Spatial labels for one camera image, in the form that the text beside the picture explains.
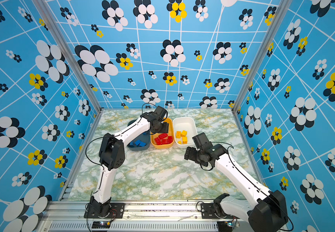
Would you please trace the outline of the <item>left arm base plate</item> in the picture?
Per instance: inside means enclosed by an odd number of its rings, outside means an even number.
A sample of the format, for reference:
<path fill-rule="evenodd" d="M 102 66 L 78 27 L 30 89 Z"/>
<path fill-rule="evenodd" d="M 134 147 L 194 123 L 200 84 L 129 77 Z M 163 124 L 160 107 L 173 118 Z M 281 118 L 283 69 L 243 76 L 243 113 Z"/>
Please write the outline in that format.
<path fill-rule="evenodd" d="M 84 218 L 87 219 L 114 219 L 122 218 L 125 211 L 124 203 L 108 203 L 104 206 L 98 206 L 96 203 L 85 205 Z"/>

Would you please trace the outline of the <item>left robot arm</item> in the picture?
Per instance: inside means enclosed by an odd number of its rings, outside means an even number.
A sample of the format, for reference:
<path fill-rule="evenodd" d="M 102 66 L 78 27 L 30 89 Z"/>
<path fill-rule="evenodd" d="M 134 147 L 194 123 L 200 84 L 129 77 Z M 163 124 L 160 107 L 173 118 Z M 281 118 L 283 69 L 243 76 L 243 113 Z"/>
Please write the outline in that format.
<path fill-rule="evenodd" d="M 111 188 L 116 170 L 126 159 L 125 148 L 140 134 L 167 133 L 169 125 L 165 122 L 168 112 L 165 108 L 157 106 L 154 111 L 142 113 L 135 122 L 125 129 L 115 133 L 107 133 L 102 137 L 99 150 L 100 175 L 95 193 L 90 198 L 89 216 L 105 218 L 111 210 Z"/>

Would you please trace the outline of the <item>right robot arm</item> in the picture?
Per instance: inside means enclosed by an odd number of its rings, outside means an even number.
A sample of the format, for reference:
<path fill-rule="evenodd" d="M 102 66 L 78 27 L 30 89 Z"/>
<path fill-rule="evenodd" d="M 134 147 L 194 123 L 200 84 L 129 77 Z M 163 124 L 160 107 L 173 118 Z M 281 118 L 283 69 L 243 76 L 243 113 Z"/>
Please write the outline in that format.
<path fill-rule="evenodd" d="M 185 160 L 199 164 L 204 171 L 219 170 L 245 197 L 238 200 L 228 193 L 221 194 L 212 203 L 214 217 L 240 218 L 255 232 L 282 231 L 291 222 L 284 195 L 278 190 L 271 191 L 245 171 L 230 154 L 231 144 L 211 142 L 205 133 L 194 136 L 193 141 L 195 146 L 187 147 Z"/>

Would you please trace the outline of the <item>dark teal plastic bin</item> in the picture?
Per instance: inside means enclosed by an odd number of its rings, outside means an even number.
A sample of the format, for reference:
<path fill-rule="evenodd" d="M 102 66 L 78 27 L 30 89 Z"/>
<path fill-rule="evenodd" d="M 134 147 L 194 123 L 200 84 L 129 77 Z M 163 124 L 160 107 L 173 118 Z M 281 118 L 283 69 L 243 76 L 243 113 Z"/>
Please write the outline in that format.
<path fill-rule="evenodd" d="M 126 148 L 132 151 L 146 150 L 150 144 L 150 122 L 140 118 L 126 128 Z"/>

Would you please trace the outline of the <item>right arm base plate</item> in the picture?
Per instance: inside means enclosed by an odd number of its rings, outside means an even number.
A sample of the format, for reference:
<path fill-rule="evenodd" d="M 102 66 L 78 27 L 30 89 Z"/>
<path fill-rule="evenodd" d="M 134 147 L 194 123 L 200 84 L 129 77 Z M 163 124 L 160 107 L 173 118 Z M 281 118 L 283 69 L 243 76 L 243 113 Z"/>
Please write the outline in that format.
<path fill-rule="evenodd" d="M 219 208 L 214 203 L 200 202 L 197 204 L 197 210 L 201 213 L 202 219 L 236 219 L 233 215 L 227 215 L 219 212 Z"/>

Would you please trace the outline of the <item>yellow plastic bin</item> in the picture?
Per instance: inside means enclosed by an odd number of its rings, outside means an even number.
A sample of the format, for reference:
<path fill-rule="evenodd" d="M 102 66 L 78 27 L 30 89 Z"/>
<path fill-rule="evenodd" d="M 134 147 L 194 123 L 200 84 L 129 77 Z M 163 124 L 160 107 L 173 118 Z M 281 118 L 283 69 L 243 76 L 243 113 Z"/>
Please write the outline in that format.
<path fill-rule="evenodd" d="M 170 148 L 175 143 L 172 120 L 167 118 L 164 122 L 168 123 L 168 132 L 151 135 L 151 143 L 156 149 Z"/>

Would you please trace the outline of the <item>long red lego brick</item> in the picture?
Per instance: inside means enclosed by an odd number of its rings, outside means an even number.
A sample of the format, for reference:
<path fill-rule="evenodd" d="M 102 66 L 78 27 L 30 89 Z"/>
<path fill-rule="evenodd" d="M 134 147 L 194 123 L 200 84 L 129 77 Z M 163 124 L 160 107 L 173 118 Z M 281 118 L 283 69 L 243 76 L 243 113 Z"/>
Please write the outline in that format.
<path fill-rule="evenodd" d="M 167 133 L 162 133 L 158 136 L 159 139 L 166 139 L 168 137 Z"/>

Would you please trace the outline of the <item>white plastic bin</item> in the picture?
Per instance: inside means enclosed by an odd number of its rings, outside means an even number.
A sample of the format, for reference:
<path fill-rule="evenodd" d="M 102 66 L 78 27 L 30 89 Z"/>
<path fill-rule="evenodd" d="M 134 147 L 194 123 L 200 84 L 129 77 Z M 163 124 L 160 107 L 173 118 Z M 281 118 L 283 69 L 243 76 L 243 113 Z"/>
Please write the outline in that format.
<path fill-rule="evenodd" d="M 175 118 L 172 121 L 172 123 L 174 128 L 175 143 L 177 147 L 179 148 L 193 147 L 195 145 L 193 137 L 198 135 L 194 119 L 191 117 L 180 117 Z M 178 140 L 182 140 L 182 137 L 181 138 L 176 137 L 177 131 L 180 132 L 187 131 L 187 139 L 188 139 L 187 144 L 178 144 Z"/>

